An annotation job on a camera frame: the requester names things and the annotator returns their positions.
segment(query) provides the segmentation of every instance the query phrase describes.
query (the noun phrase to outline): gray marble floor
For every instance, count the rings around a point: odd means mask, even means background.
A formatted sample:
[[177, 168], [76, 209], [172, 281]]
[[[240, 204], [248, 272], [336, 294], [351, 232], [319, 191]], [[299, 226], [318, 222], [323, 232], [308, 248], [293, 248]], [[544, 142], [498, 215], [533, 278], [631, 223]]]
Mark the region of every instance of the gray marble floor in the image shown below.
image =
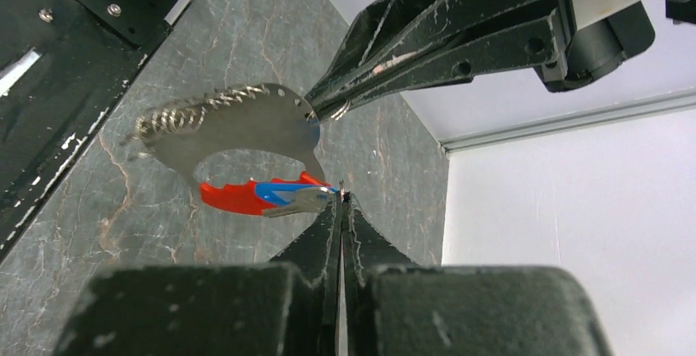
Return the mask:
[[[0, 354], [49, 354], [71, 305], [100, 267], [230, 264], [273, 256], [312, 220], [243, 217], [202, 205], [185, 182], [121, 147], [138, 112], [227, 84], [275, 81], [304, 93], [324, 72], [346, 23], [328, 0], [195, 0], [139, 79], [0, 265]], [[323, 129], [317, 156], [346, 181], [379, 230], [423, 264], [439, 263], [447, 164], [399, 96]], [[198, 170], [215, 185], [301, 167], [235, 151]]]

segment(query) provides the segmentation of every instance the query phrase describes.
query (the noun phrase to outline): gray baseboard trim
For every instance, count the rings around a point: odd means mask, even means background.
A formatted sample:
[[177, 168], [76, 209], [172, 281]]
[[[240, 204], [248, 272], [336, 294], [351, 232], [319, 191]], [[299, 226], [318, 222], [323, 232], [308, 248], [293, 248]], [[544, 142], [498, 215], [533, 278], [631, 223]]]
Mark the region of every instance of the gray baseboard trim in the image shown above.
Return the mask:
[[442, 140], [442, 149], [448, 155], [468, 149], [486, 147], [493, 144], [530, 139], [554, 133], [567, 132], [629, 121], [645, 116], [656, 116], [668, 112], [678, 112], [696, 108], [696, 89], [635, 100], [614, 106], [602, 107], [587, 112], [576, 112], [565, 116], [532, 121], [499, 130], [465, 135]]

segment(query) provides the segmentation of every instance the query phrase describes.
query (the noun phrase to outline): white wall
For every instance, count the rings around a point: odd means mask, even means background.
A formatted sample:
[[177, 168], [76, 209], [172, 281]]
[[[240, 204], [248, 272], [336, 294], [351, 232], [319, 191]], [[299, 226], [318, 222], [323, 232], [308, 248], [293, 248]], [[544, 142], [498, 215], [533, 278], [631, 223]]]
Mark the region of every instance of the white wall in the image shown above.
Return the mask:
[[577, 276], [617, 355], [696, 349], [696, 110], [451, 157], [443, 264]]
[[[373, 1], [331, 0], [349, 22]], [[657, 31], [655, 44], [587, 88], [550, 94], [533, 71], [513, 71], [404, 97], [436, 139], [450, 139], [696, 87], [696, 27], [665, 19], [663, 1], [644, 3]]]

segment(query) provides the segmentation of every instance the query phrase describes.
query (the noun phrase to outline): metal spring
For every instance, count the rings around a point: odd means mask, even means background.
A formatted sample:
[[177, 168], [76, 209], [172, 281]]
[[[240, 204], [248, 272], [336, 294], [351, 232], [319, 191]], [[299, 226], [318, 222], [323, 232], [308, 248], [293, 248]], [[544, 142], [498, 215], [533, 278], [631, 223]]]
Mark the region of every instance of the metal spring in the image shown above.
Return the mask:
[[160, 107], [149, 109], [135, 121], [133, 139], [152, 141], [168, 134], [196, 132], [203, 125], [206, 114], [245, 99], [256, 99], [256, 94], [270, 94], [265, 88], [246, 86], [217, 91], [197, 99], [177, 99]]

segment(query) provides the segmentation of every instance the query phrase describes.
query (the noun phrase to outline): bolt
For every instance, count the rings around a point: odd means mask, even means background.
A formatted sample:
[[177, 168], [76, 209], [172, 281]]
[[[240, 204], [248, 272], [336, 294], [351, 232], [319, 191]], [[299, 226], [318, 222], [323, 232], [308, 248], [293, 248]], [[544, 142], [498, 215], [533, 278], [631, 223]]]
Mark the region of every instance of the bolt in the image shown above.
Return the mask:
[[121, 7], [118, 6], [116, 3], [112, 3], [107, 7], [107, 11], [110, 15], [114, 17], [118, 17], [121, 15]]
[[39, 18], [46, 22], [53, 22], [53, 13], [51, 9], [41, 9], [41, 11], [39, 11]]

